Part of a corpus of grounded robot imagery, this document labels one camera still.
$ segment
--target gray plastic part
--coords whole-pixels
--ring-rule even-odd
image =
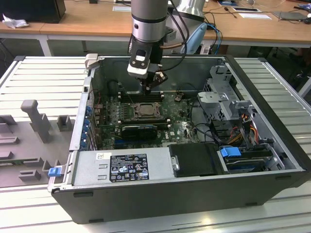
[[[51,168],[51,165],[49,164],[47,160],[45,160],[43,163],[42,172],[44,172],[48,176],[50,168]]]
[[[51,128],[51,124],[50,124],[50,122],[49,122],[49,120],[48,120],[47,115],[46,115],[45,113],[42,113],[42,114],[40,114],[40,116],[41,116],[41,119],[42,119],[42,121],[43,121],[44,130],[49,131],[50,128]],[[36,127],[33,125],[33,123],[30,122],[29,124],[30,124],[31,128],[34,130],[34,132],[37,132],[37,129],[36,129]]]
[[[8,125],[16,125],[16,122],[11,115],[0,116],[0,123],[7,123]]]
[[[31,161],[25,161],[24,165],[26,165],[27,167],[32,167],[32,166],[43,166],[43,160],[41,159],[41,157],[35,159],[35,160],[31,160]]]
[[[16,57],[14,58],[14,61],[18,61],[18,62],[24,61],[25,58],[26,58],[26,56],[16,56]]]
[[[20,175],[18,176],[22,181],[39,181],[41,179],[41,175],[37,170],[25,170],[20,171]]]
[[[14,145],[19,142],[18,137],[0,137],[0,146],[2,145]]]
[[[47,143],[49,141],[49,131],[47,130],[46,121],[42,120],[42,117],[37,109],[38,102],[36,100],[24,100],[21,105],[21,110],[26,112],[31,120],[32,128],[35,128],[36,132],[38,132],[43,143]]]
[[[56,166],[60,166],[60,162],[58,159],[55,161],[55,164],[54,164],[54,167],[56,167]]]
[[[12,133],[7,123],[0,123],[0,133]]]
[[[72,123],[71,123],[69,115],[59,116],[57,119],[57,126],[60,132],[71,131]]]
[[[11,151],[0,152],[0,160],[11,159],[13,156],[14,156],[14,154]]]

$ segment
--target robot end effector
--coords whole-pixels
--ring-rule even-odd
[[[153,87],[168,79],[160,64],[163,49],[183,46],[182,59],[186,54],[193,54],[197,50],[207,27],[202,12],[204,3],[205,0],[181,0],[176,8],[172,2],[174,12],[169,15],[173,21],[169,21],[168,0],[132,0],[132,56],[127,71],[130,76],[140,81],[144,93],[148,94]],[[187,37],[177,21],[183,24]],[[164,43],[176,37],[183,42],[164,46]]]
[[[132,56],[127,68],[130,76],[139,79],[143,92],[167,80],[161,71],[163,46],[167,35],[167,0],[132,0]]]

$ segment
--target white sticker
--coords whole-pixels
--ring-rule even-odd
[[[12,163],[3,163],[3,164],[0,164],[0,166],[12,166],[13,164]]]
[[[110,159],[110,156],[112,155],[111,152],[107,153],[97,153],[96,154],[96,159]]]

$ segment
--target cable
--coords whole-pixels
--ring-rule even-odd
[[[194,90],[196,90],[197,92],[199,92],[198,88],[196,88],[193,84],[191,83],[181,83],[178,88],[176,89],[176,91],[180,91],[180,88],[184,85],[189,85],[189,86],[192,86],[194,88]]]
[[[213,13],[213,14],[221,14],[221,15],[224,15],[224,14],[239,14],[241,12],[225,12],[225,13],[222,13],[222,12],[203,12],[204,14],[208,14],[208,13]],[[262,12],[247,12],[248,14],[262,14],[262,13],[272,13],[272,11],[262,11]]]
[[[221,7],[218,7],[218,8],[214,8],[214,9],[210,9],[209,12],[213,11],[213,10],[218,10],[218,9],[221,9],[223,8],[224,6],[221,6]]]
[[[177,64],[175,64],[174,66],[172,66],[172,67],[170,67],[170,68],[164,69],[163,71],[171,70],[171,69],[177,67],[177,66],[185,59],[185,57],[186,57],[186,55],[187,55],[187,49],[188,49],[188,47],[187,47],[187,41],[188,41],[189,36],[190,36],[189,29],[188,29],[188,27],[186,26],[186,24],[185,24],[184,20],[182,19],[182,17],[180,16],[180,13],[177,11],[177,8],[176,8],[175,4],[173,3],[173,1],[172,1],[172,5],[173,5],[175,11],[177,12],[180,21],[182,22],[182,24],[184,25],[184,27],[185,27],[185,29],[186,29],[187,37],[185,38],[185,35],[184,35],[183,31],[181,30],[180,26],[178,25],[176,19],[171,15],[171,13],[169,13],[170,17],[172,18],[172,20],[173,20],[174,23],[176,24],[178,30],[180,30],[180,34],[181,34],[183,40],[185,41],[185,44],[184,44],[184,54],[182,55],[182,57],[180,58],[180,60],[177,62]]]
[[[228,8],[228,7],[225,7],[224,9],[225,9],[225,11],[228,11],[230,14],[232,14],[234,18],[238,18],[238,17],[236,17],[232,12],[229,11],[229,8]]]
[[[3,42],[0,40],[0,44],[2,44],[2,46],[5,48],[5,50],[8,51],[8,53],[13,57],[15,58],[15,56],[8,50],[8,48],[3,44]]]
[[[81,2],[81,1],[89,1],[89,0],[69,0],[69,1]],[[104,1],[104,0],[97,0],[97,1],[114,3],[113,1]]]
[[[169,45],[169,46],[160,46],[161,49],[164,49],[164,50],[167,50],[167,49],[173,49],[173,48],[177,48],[177,47],[180,47],[184,44],[187,43],[188,39],[189,39],[189,36],[190,36],[190,33],[189,33],[189,29],[188,27],[186,26],[184,20],[182,19],[182,17],[180,16],[180,13],[179,11],[177,10],[175,4],[172,2],[172,6],[174,7],[174,10],[176,11],[176,13],[178,14],[178,17],[180,19],[180,21],[182,22],[182,24],[184,25],[185,29],[186,29],[186,32],[187,32],[187,37],[186,39],[184,39],[184,41],[182,43],[178,43],[178,44],[175,44],[175,45]],[[178,25],[176,19],[172,16],[172,14],[170,13],[170,11],[168,11],[168,14],[169,16],[172,18],[172,20],[174,21],[175,25],[177,26],[178,30],[180,31],[180,34],[182,35],[182,30],[180,28],[180,26]]]
[[[213,42],[213,44],[211,45],[210,49],[212,50],[212,49],[214,48],[214,46],[215,46],[215,44],[216,44],[216,41],[218,40],[217,49],[216,49],[216,51],[215,51],[215,54],[217,54],[217,53],[218,53],[218,50],[219,50],[219,47],[220,47],[220,45],[221,45],[221,43],[222,43],[222,41],[223,41],[223,33],[222,33],[219,29],[217,29],[217,25],[216,25],[214,13],[212,13],[212,12],[205,12],[205,13],[204,13],[204,17],[205,17],[206,14],[209,14],[209,13],[212,15],[213,21],[214,21],[214,27],[213,27],[213,25],[210,25],[210,26],[211,26],[214,30],[216,29],[216,30],[215,30],[216,38],[215,38],[215,41]]]

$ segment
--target power supply label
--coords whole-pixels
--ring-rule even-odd
[[[147,154],[111,156],[109,179],[111,182],[148,180]]]

